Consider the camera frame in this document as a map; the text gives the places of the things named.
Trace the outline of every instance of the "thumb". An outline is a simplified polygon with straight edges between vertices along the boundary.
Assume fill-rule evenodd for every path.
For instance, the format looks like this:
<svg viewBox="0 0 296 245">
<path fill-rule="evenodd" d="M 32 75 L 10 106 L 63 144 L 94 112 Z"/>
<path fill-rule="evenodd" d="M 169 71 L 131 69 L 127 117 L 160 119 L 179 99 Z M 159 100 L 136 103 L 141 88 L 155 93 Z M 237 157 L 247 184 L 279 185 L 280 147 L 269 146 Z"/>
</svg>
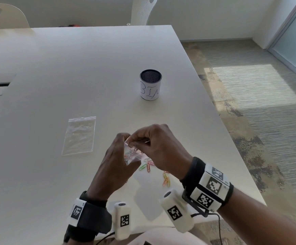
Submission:
<svg viewBox="0 0 296 245">
<path fill-rule="evenodd" d="M 146 144 L 145 142 L 131 142 L 129 143 L 130 147 L 136 147 L 146 155 L 150 154 L 150 145 Z"/>
<path fill-rule="evenodd" d="M 126 166 L 126 170 L 129 173 L 129 176 L 133 175 L 133 173 L 140 167 L 141 161 L 131 162 Z"/>
</svg>

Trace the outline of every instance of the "pile of paper clips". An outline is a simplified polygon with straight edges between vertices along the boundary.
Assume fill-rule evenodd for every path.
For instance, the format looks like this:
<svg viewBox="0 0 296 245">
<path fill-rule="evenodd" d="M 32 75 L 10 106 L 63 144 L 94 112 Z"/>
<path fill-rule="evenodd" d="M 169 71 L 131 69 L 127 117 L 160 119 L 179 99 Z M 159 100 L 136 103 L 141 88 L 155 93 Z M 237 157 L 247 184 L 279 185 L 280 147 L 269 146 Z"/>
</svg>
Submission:
<svg viewBox="0 0 296 245">
<path fill-rule="evenodd" d="M 150 166 L 155 166 L 154 162 L 152 161 L 151 158 L 146 158 L 143 160 L 144 162 L 146 162 L 144 165 L 142 165 L 139 170 L 143 170 L 144 168 L 147 168 L 147 172 L 150 173 Z M 170 178 L 166 175 L 167 171 L 163 172 L 163 177 L 164 177 L 164 182 L 163 182 L 163 186 L 170 187 Z"/>
</svg>

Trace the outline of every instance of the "cup rim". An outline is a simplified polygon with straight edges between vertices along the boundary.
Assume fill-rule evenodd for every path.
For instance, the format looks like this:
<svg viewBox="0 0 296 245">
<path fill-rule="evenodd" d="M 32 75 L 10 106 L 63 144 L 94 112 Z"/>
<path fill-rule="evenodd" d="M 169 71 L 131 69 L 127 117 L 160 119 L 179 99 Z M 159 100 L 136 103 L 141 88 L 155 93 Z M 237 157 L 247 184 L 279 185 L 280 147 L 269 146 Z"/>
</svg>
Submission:
<svg viewBox="0 0 296 245">
<path fill-rule="evenodd" d="M 147 71 L 154 71 L 154 72 L 157 72 L 157 73 L 159 73 L 160 74 L 160 79 L 159 79 L 159 81 L 158 82 L 160 82 L 161 80 L 162 80 L 162 74 L 159 72 L 159 71 L 157 71 L 157 70 L 144 70 L 143 72 L 141 72 L 140 73 L 140 79 L 143 81 L 143 82 L 145 82 L 145 83 L 149 83 L 149 82 L 146 82 L 145 80 L 143 80 L 142 78 L 141 78 L 141 75 L 143 74 L 143 73 L 145 73 L 145 72 L 147 72 Z"/>
</svg>

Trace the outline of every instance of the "white wall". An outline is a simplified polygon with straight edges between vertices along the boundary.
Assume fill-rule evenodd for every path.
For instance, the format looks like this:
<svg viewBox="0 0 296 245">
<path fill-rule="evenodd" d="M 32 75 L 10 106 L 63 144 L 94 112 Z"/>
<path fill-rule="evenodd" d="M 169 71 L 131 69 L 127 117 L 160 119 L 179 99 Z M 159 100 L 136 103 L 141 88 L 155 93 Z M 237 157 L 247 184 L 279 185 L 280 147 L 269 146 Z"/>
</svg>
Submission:
<svg viewBox="0 0 296 245">
<path fill-rule="evenodd" d="M 267 49 L 296 11 L 296 0 L 275 0 L 258 26 L 253 40 Z"/>
<path fill-rule="evenodd" d="M 181 40 L 252 37 L 274 0 L 158 0 L 148 24 L 171 24 Z M 31 27 L 77 23 L 119 26 L 132 0 L 0 0 L 20 8 Z"/>
</svg>

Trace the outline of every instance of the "black cable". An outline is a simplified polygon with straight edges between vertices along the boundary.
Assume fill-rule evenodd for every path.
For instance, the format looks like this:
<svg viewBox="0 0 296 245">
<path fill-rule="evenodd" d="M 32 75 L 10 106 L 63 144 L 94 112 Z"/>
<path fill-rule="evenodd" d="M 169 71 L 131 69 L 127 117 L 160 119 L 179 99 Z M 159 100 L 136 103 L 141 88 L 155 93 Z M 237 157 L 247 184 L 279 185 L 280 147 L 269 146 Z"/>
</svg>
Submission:
<svg viewBox="0 0 296 245">
<path fill-rule="evenodd" d="M 191 217 L 193 218 L 198 215 L 202 215 L 202 214 L 200 214 L 200 213 L 191 214 Z M 220 240 L 220 244 L 223 245 L 222 236 L 220 234 L 220 216 L 217 213 L 209 213 L 209 215 L 217 215 L 218 216 L 219 240 Z"/>
<path fill-rule="evenodd" d="M 115 232 L 112 232 L 108 235 L 106 235 L 103 239 L 101 239 L 96 245 L 98 245 L 99 243 L 101 243 L 102 241 L 104 241 L 107 237 L 111 236 L 111 235 L 115 235 Z"/>
</svg>

